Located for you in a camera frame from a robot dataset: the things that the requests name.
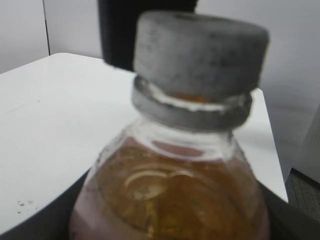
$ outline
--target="gray carpet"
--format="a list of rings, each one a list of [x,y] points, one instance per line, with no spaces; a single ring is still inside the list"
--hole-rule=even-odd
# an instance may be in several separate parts
[[[320,184],[292,169],[285,187],[289,204],[320,223]]]

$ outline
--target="gray bottle cap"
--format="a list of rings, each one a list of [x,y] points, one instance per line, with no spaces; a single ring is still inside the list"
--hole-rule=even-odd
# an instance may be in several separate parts
[[[184,12],[138,22],[135,71],[168,95],[224,98],[255,89],[268,45],[259,26]]]

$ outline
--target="amber liquid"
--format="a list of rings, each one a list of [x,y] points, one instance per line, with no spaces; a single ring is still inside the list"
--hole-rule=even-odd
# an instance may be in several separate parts
[[[264,200],[245,162],[175,159],[133,139],[83,187],[69,227],[72,240],[269,239]]]

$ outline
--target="white table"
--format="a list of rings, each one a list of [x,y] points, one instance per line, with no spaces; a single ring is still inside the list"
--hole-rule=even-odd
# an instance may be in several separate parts
[[[134,74],[59,53],[0,75],[0,234],[52,202],[137,117]],[[256,177],[287,201],[261,90],[235,132]]]

